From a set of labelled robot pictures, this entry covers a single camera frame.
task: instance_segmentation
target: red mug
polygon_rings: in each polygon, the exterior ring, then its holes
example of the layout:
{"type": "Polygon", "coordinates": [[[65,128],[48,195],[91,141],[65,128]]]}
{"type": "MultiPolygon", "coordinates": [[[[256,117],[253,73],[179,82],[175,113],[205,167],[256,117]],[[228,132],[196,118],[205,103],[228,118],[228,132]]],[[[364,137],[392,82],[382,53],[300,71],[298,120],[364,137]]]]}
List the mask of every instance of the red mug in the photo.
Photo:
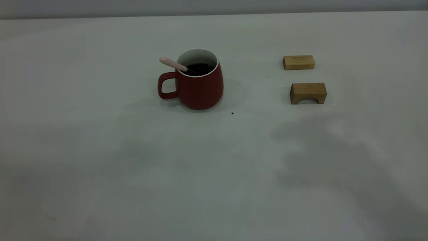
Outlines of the red mug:
{"type": "Polygon", "coordinates": [[[215,68],[201,76],[186,75],[180,70],[162,74],[158,81],[160,98],[179,98],[184,105],[195,110],[208,109],[219,102],[223,95],[223,74],[219,60],[211,51],[202,48],[188,50],[178,57],[177,63],[184,66],[206,63],[215,68]],[[162,84],[170,78],[175,78],[175,91],[163,93],[162,84]]]}

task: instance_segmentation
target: gray wall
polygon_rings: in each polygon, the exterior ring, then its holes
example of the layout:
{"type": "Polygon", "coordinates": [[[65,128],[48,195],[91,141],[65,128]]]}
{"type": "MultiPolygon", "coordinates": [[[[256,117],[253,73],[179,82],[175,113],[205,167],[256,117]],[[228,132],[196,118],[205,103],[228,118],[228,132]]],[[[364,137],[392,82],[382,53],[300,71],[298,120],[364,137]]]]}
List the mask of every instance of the gray wall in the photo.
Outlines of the gray wall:
{"type": "Polygon", "coordinates": [[[428,0],[0,0],[0,18],[427,9],[428,0]]]}

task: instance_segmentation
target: wooden block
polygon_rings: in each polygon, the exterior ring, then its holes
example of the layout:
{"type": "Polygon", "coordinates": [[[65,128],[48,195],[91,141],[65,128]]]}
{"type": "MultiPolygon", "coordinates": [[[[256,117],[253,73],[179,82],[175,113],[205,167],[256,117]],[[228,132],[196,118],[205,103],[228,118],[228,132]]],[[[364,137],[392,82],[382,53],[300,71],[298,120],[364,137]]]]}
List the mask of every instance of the wooden block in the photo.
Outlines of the wooden block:
{"type": "Polygon", "coordinates": [[[285,70],[313,69],[315,67],[315,60],[312,55],[284,56],[282,62],[285,70]]]}
{"type": "Polygon", "coordinates": [[[296,105],[302,99],[316,99],[318,104],[324,104],[327,90],[324,83],[291,84],[291,104],[296,105]]]}

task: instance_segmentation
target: pink spoon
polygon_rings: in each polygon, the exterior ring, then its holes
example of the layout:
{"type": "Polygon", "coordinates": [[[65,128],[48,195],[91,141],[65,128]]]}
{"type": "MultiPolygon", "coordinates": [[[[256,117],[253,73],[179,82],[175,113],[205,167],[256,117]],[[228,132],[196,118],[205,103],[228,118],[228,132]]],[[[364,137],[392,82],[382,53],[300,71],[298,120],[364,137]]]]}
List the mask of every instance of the pink spoon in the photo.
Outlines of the pink spoon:
{"type": "Polygon", "coordinates": [[[173,61],[173,60],[171,60],[171,59],[169,59],[169,58],[167,58],[167,57],[160,57],[160,58],[159,58],[159,61],[160,61],[161,63],[165,64],[165,65],[168,65],[168,66],[170,66],[170,67],[172,67],[172,68],[174,68],[174,69],[181,70],[181,71],[183,71],[183,72],[186,72],[186,71],[190,70],[190,69],[188,69],[186,66],[184,66],[184,65],[182,65],[182,64],[179,64],[179,63],[177,63],[177,62],[175,62],[175,61],[173,61]]]}

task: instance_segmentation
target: dark liquid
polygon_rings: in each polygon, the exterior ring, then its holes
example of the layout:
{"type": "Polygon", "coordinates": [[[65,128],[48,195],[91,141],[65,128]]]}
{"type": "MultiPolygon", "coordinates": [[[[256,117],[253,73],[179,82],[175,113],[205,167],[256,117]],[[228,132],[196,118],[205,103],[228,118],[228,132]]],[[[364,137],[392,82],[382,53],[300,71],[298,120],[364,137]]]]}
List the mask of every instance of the dark liquid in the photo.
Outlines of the dark liquid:
{"type": "Polygon", "coordinates": [[[201,76],[206,75],[209,72],[214,70],[214,67],[206,64],[206,63],[195,63],[187,66],[188,70],[186,72],[186,75],[190,76],[201,76]]]}

